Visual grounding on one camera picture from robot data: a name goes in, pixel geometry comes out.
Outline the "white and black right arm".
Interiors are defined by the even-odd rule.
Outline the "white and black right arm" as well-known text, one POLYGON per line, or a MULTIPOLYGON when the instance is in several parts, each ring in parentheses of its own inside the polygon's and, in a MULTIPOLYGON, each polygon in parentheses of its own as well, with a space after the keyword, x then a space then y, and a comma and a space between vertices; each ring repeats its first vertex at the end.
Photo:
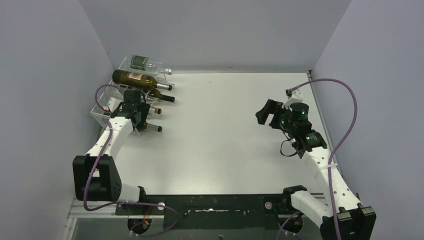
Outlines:
POLYGON ((369 240, 377 215, 366 207, 350 190, 337 164, 330 160, 331 151, 322 135, 308 120, 309 106, 294 102, 285 106, 268 99, 255 117, 264 125, 272 115, 269 126, 288 135, 300 160, 309 168, 319 185, 326 203, 312 196, 302 185, 286 187, 283 194, 289 208, 303 213, 312 220, 324 240, 369 240))

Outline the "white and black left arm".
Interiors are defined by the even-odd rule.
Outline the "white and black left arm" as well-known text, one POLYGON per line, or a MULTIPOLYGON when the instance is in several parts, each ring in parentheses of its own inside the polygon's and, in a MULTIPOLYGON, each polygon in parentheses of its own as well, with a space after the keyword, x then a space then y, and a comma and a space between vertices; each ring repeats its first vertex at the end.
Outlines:
POLYGON ((100 138, 72 162, 75 196, 79 201, 136 203, 145 198, 143 187, 122 182, 115 158, 125 139, 146 126, 150 107, 142 101, 141 91, 123 92, 123 101, 111 113, 100 138))

